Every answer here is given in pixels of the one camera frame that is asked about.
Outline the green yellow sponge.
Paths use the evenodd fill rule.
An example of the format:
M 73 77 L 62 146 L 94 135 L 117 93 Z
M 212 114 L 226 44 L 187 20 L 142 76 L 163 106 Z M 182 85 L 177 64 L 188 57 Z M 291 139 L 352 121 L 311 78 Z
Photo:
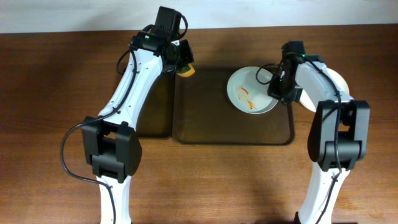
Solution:
M 179 69 L 176 71 L 176 74 L 177 74 L 178 76 L 180 76 L 180 77 L 183 77 L 183 78 L 190 77 L 190 76 L 192 76 L 194 73 L 195 73 L 195 69 L 194 69 L 194 67 L 192 66 L 192 64 L 190 64 L 190 63 L 189 63 L 188 65 L 184 66 L 184 67 L 179 68 Z

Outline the white plate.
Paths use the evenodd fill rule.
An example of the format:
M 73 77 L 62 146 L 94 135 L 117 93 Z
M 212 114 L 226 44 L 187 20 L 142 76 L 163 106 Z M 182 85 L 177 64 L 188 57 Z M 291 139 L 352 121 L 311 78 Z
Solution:
M 259 67 L 243 67 L 235 71 L 227 83 L 227 95 L 232 104 L 248 114 L 263 114 L 272 110 L 278 100 L 269 96 L 271 72 Z
M 331 76 L 331 78 L 335 81 L 335 83 L 347 94 L 349 95 L 349 86 L 345 79 L 336 71 L 333 69 L 327 68 L 328 74 Z M 310 110 L 311 112 L 316 112 L 316 107 L 313 104 L 312 100 L 310 97 L 307 95 L 305 90 L 302 91 L 301 97 L 300 97 L 300 104 L 304 106 L 306 109 Z

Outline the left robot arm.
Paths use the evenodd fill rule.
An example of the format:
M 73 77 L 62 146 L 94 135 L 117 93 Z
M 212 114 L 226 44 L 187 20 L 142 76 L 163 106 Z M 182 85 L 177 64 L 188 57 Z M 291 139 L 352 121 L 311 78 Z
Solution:
M 82 126 L 85 160 L 99 185 L 102 223 L 131 223 L 129 193 L 142 157 L 138 117 L 156 79 L 164 72 L 193 73 L 188 40 L 140 31 L 127 50 L 129 64 L 116 91 L 96 118 Z

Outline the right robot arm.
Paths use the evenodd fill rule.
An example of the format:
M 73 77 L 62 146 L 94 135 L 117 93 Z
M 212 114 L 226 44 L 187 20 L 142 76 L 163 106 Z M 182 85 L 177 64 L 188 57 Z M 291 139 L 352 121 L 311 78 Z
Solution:
M 366 154 L 370 107 L 344 92 L 317 55 L 286 53 L 279 67 L 270 96 L 291 103 L 305 91 L 316 106 L 307 141 L 312 175 L 294 223 L 331 223 L 343 182 Z

